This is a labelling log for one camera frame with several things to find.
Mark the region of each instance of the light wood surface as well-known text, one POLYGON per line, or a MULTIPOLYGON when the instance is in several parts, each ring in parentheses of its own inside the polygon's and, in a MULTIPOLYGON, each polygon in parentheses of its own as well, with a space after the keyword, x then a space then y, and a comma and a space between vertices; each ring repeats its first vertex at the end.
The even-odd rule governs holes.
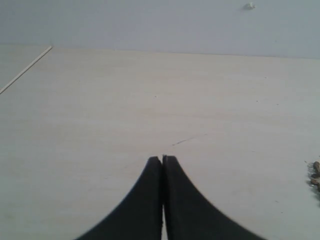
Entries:
POLYGON ((319 235, 320 61, 53 48, 0 95, 3 239, 69 240, 176 155, 268 240, 319 235))
POLYGON ((0 44, 0 94, 50 49, 51 46, 0 44))

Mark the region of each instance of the white wall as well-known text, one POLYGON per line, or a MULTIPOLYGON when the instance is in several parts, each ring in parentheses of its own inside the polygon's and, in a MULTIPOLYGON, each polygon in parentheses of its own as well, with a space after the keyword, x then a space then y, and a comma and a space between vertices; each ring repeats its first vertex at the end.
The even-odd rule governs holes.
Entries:
POLYGON ((320 59, 319 0, 246 3, 0 0, 0 43, 320 59))

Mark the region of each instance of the white table surface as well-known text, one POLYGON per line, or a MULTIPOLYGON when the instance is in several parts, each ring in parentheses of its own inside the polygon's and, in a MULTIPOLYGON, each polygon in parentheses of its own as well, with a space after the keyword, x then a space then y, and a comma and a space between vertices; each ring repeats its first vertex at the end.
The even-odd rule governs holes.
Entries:
POLYGON ((50 48, 38 45, 0 44, 0 91, 50 48))
POLYGON ((256 234, 314 239, 319 79, 312 59, 53 48, 0 95, 1 239, 76 238, 161 154, 256 234))

